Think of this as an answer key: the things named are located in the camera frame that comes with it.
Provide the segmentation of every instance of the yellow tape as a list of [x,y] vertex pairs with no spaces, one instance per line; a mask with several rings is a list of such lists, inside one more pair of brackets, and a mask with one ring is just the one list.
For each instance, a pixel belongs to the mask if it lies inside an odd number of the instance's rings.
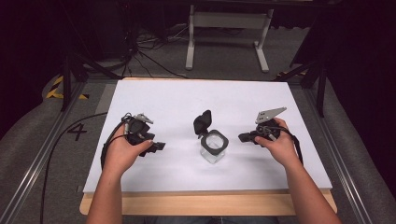
[[[58,98],[58,99],[63,99],[64,95],[61,93],[56,93],[56,90],[58,89],[59,85],[61,82],[64,80],[64,76],[58,76],[56,80],[53,82],[52,87],[49,90],[49,93],[47,93],[46,98]],[[78,99],[80,100],[88,100],[90,98],[89,94],[81,94]]]

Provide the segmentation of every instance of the hand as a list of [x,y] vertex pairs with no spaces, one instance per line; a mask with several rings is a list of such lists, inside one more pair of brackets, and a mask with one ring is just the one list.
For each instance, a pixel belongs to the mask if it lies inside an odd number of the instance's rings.
[[[288,129],[285,120],[277,118],[274,118],[274,120],[279,126]],[[254,140],[261,146],[268,148],[274,159],[285,167],[296,161],[300,162],[294,149],[293,141],[285,132],[280,132],[280,136],[275,142],[259,136],[255,137]]]
[[[124,135],[125,125],[121,125],[114,133],[113,138]],[[108,146],[104,171],[111,172],[113,175],[122,176],[136,160],[137,156],[152,145],[152,140],[132,146],[125,137],[118,137]]]

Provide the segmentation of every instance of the left hand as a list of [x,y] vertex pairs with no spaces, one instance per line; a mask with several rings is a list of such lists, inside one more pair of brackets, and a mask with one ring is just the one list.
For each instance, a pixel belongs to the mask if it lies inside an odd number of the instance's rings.
[[[113,138],[124,135],[125,125],[121,125],[114,133]],[[119,137],[108,146],[104,170],[113,175],[122,176],[133,164],[139,154],[152,145],[152,140],[132,146],[126,138]]]

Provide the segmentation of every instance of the metal rod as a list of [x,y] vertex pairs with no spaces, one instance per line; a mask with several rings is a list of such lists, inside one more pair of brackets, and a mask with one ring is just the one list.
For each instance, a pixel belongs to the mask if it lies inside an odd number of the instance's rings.
[[338,147],[335,144],[334,139],[332,138],[332,134],[328,128],[325,118],[321,118],[318,111],[316,110],[315,107],[316,99],[314,93],[311,90],[304,89],[304,94],[308,100],[311,110],[315,114],[315,118],[320,126],[320,129],[322,130],[325,136],[329,149],[328,152],[332,160],[332,164],[334,165],[334,168],[338,176],[340,177],[344,191],[349,199],[350,205],[352,206],[353,212],[355,213],[358,222],[361,224],[373,223],[373,221],[370,219],[366,207],[364,206],[363,201],[361,200],[361,196],[358,193],[358,190],[355,185],[355,181],[350,175],[347,166],[344,163],[344,160],[338,150]]
[[0,217],[0,224],[8,224],[12,223],[16,215],[21,210],[24,201],[26,200],[30,190],[34,186],[43,166],[45,165],[50,150],[53,147],[54,140],[58,137],[64,122],[66,121],[67,115],[70,113],[74,103],[81,95],[82,90],[84,89],[85,84],[82,82],[78,82],[76,84],[75,89],[73,90],[72,98],[70,105],[66,108],[64,112],[60,112],[58,117],[56,118],[52,128],[49,131],[49,135],[35,156],[35,160],[32,162],[32,165],[27,170],[24,175],[18,189],[14,193],[11,201],[8,203],[6,210],[3,215]]

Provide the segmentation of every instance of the wrist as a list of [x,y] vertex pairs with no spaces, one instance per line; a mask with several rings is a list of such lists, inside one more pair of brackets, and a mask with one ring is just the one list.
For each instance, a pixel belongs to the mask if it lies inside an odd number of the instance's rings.
[[297,168],[301,168],[301,167],[303,167],[303,165],[301,164],[300,160],[296,159],[296,160],[285,162],[285,164],[283,164],[283,167],[285,168],[286,171],[288,171],[288,170],[294,170]]
[[111,167],[104,167],[102,170],[102,176],[106,178],[114,178],[121,179],[123,172],[120,172],[116,169],[112,169]]

